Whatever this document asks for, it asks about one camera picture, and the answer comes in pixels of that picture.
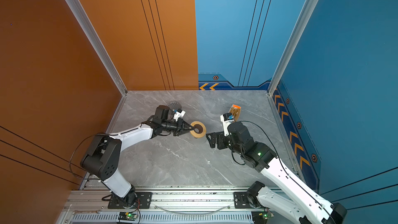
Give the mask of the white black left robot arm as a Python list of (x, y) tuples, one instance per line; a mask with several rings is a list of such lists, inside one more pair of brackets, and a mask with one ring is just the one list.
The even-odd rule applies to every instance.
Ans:
[(131, 208), (137, 201), (137, 195), (134, 186), (118, 169), (120, 154), (135, 144), (165, 133), (173, 136), (187, 133), (202, 136), (205, 127), (200, 122), (187, 123), (183, 120), (184, 115), (185, 111), (180, 108), (173, 110), (169, 106), (160, 105), (154, 115), (136, 127), (112, 134), (95, 134), (80, 166), (96, 176), (122, 207)]

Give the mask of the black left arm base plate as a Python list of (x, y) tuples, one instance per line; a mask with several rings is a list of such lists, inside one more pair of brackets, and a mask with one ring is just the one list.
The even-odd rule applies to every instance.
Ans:
[(109, 198), (108, 209), (149, 209), (152, 192), (128, 193), (124, 198), (112, 194)]

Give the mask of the wooden ring dripper stand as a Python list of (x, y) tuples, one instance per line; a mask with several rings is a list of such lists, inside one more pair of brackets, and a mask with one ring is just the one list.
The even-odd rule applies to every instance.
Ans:
[(206, 127), (200, 121), (194, 121), (190, 125), (192, 126), (190, 133), (194, 138), (200, 139), (206, 135)]

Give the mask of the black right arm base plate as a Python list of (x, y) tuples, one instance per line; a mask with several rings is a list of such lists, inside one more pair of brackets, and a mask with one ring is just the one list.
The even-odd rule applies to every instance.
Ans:
[(254, 209), (255, 208), (249, 202), (247, 192), (234, 192), (233, 198), (234, 198), (234, 207), (236, 209), (246, 209), (246, 208)]

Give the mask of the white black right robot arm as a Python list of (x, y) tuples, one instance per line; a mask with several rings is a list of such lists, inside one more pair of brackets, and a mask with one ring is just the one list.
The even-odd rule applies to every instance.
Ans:
[(271, 180), (285, 195), (273, 192), (256, 181), (247, 190), (254, 207), (276, 211), (295, 224), (341, 224), (347, 210), (339, 203), (331, 203), (313, 191), (281, 161), (275, 148), (257, 142), (243, 122), (229, 123), (223, 131), (207, 133), (211, 148), (229, 149), (238, 153), (245, 165)]

